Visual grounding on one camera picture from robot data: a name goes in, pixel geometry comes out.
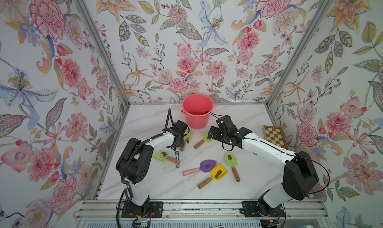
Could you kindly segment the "white blue brush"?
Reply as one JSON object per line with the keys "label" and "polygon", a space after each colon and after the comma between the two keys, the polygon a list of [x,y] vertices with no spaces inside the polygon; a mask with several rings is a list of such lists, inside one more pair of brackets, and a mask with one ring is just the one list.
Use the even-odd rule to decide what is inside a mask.
{"label": "white blue brush", "polygon": [[[175,157],[177,160],[179,160],[179,158],[180,158],[180,152],[179,151],[175,151]],[[179,168],[179,167],[180,167],[180,164],[179,163],[176,164],[176,168]]]}

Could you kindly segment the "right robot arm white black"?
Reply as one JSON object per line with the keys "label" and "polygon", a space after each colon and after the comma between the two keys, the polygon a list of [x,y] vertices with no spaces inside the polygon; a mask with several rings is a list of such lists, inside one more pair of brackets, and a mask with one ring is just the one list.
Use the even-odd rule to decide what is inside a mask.
{"label": "right robot arm white black", "polygon": [[280,148],[247,128],[238,129],[228,115],[216,124],[208,132],[209,139],[256,154],[283,172],[281,184],[266,191],[258,199],[259,205],[274,209],[290,200],[302,201],[319,182],[314,161],[306,152]]}

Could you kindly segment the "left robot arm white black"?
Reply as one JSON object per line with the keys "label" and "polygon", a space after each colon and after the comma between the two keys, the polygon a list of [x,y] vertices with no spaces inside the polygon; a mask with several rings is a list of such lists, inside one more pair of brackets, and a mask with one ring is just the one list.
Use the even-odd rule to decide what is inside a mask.
{"label": "left robot arm white black", "polygon": [[177,121],[161,133],[144,140],[132,138],[120,155],[116,170],[120,181],[126,186],[127,198],[136,206],[142,207],[150,198],[144,185],[153,155],[164,148],[180,148],[184,144],[185,133],[190,129],[183,121]]}

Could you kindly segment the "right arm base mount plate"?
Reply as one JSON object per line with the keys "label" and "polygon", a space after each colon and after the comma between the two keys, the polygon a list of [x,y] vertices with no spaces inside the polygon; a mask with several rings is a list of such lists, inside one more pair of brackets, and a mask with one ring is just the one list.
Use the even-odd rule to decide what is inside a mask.
{"label": "right arm base mount plate", "polygon": [[259,201],[243,201],[241,204],[240,213],[246,218],[281,218],[286,215],[283,205],[271,208]]}

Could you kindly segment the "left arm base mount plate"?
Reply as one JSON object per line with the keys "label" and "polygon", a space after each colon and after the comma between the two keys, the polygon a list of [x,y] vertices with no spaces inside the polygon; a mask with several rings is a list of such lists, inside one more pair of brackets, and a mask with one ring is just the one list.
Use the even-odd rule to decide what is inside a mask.
{"label": "left arm base mount plate", "polygon": [[120,208],[122,218],[138,218],[148,215],[150,218],[161,218],[163,213],[163,202],[145,202],[138,206],[131,201],[126,201]]}

